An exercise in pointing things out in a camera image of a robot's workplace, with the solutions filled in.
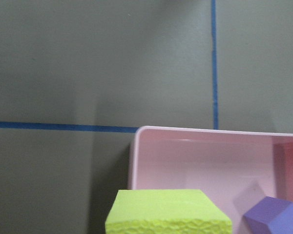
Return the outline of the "yellow foam block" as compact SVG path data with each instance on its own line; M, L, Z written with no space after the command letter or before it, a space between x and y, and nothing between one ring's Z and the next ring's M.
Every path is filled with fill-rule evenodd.
M107 234L231 234L232 221L201 190L119 190Z

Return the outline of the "red foam block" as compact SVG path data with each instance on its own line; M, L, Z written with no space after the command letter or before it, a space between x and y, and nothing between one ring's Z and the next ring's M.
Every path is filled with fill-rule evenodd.
M293 202L293 142L273 146L276 196Z

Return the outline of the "purple foam block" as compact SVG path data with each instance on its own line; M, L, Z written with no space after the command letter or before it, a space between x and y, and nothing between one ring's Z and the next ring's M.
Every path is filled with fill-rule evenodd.
M293 202L265 197L244 215L253 234L293 234Z

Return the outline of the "pink plastic bin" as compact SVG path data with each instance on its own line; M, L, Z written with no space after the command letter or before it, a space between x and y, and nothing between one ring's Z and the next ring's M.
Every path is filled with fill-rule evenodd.
M277 197L273 146L290 142L293 134L144 126L130 146L128 188L199 189L233 233L248 234L243 214Z

